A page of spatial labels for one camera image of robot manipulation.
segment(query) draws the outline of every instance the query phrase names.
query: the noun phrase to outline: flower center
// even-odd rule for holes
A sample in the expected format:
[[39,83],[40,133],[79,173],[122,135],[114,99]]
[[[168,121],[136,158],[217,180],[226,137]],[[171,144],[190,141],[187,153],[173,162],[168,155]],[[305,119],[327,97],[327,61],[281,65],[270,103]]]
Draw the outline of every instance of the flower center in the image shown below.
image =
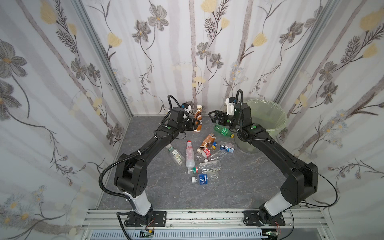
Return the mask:
[[25,219],[27,219],[29,217],[29,214],[23,214],[22,215],[22,220],[25,220]]
[[9,58],[3,58],[3,61],[6,62],[6,63],[11,63],[12,62],[11,59],[9,59]]

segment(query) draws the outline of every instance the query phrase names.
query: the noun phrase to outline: brown labeled bottle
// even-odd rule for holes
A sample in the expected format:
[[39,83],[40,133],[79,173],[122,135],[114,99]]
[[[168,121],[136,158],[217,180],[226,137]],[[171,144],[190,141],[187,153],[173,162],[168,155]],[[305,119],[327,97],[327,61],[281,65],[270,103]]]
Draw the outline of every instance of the brown labeled bottle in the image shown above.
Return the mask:
[[201,105],[197,105],[197,110],[196,110],[196,113],[195,113],[195,119],[197,119],[198,121],[196,121],[196,124],[198,124],[200,122],[200,125],[197,126],[197,129],[195,130],[195,132],[200,132],[201,130],[201,110],[203,109],[203,106]]

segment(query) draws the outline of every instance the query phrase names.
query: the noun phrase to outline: metal corner post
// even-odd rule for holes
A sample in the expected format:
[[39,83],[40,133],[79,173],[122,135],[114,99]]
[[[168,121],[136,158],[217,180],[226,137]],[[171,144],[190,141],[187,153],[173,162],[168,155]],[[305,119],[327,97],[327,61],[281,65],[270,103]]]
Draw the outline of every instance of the metal corner post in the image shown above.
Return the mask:
[[326,27],[328,20],[331,18],[331,15],[335,11],[339,2],[340,2],[340,0],[328,0],[327,4],[324,7],[324,10],[322,11],[322,13],[319,16],[318,21],[316,22],[313,30],[311,31],[311,34],[309,35],[307,41],[305,42],[303,48],[301,49],[301,51],[300,51],[298,57],[296,58],[291,70],[289,71],[288,75],[286,76],[278,94],[276,95],[276,97],[274,99],[275,103],[280,104],[280,102],[283,99],[289,86],[291,86],[291,83],[294,80],[294,77],[299,72],[301,66],[304,63],[304,60],[307,58],[307,56],[309,55],[309,53],[313,49],[313,47],[316,43],[316,40],[318,39],[321,32]]
[[113,88],[115,89],[116,94],[118,95],[119,100],[121,101],[124,111],[127,114],[129,118],[133,117],[133,113],[131,109],[129,108],[129,105],[127,101],[125,100],[125,96],[123,92],[121,91],[121,88],[119,86],[119,82],[116,79],[115,74],[113,73],[112,67],[110,65],[110,62],[105,55],[105,50],[103,48],[103,45],[101,44],[99,38],[97,37],[97,34],[93,28],[93,25],[91,23],[91,20],[89,19],[89,16],[84,8],[84,5],[81,0],[71,0],[76,13],[78,17],[80,18],[81,22],[83,23],[83,26],[87,32],[88,37],[90,38],[93,47],[95,49],[96,54],[99,56],[104,69],[107,71],[107,75],[111,80],[111,84]]

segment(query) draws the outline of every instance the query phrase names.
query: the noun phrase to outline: gray marble tabletop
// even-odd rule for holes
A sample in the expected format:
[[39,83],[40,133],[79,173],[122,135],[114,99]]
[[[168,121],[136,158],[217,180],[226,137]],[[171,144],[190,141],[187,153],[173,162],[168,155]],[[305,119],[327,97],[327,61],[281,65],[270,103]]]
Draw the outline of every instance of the gray marble tabletop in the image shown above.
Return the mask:
[[[162,117],[133,117],[120,154],[130,154],[140,148],[157,129]],[[213,132],[214,124],[203,117],[200,133],[187,132],[186,138],[174,140],[172,145],[185,156],[187,140],[196,150],[204,138]],[[217,141],[234,142],[219,134]],[[152,160],[147,169],[146,193],[154,209],[240,209],[258,208],[280,189],[285,177],[262,152],[249,154],[236,149],[226,153],[221,161],[220,180],[217,184],[192,183],[187,168],[176,166],[166,148]],[[109,177],[107,188],[119,192],[113,185],[114,172]],[[103,194],[99,209],[131,209],[124,198]]]

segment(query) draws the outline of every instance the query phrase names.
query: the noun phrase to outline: trash bin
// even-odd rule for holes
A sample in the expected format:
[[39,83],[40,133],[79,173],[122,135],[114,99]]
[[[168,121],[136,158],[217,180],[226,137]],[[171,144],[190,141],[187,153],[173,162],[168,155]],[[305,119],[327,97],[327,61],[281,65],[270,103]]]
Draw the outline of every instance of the trash bin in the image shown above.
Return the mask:
[[[247,103],[251,108],[252,122],[255,124],[260,124],[263,128],[266,129],[271,137],[275,137],[281,130],[286,127],[286,114],[277,103],[262,99],[251,99],[245,103]],[[241,141],[236,134],[235,143],[241,150],[245,152],[260,152],[259,149],[253,147],[251,144]]]

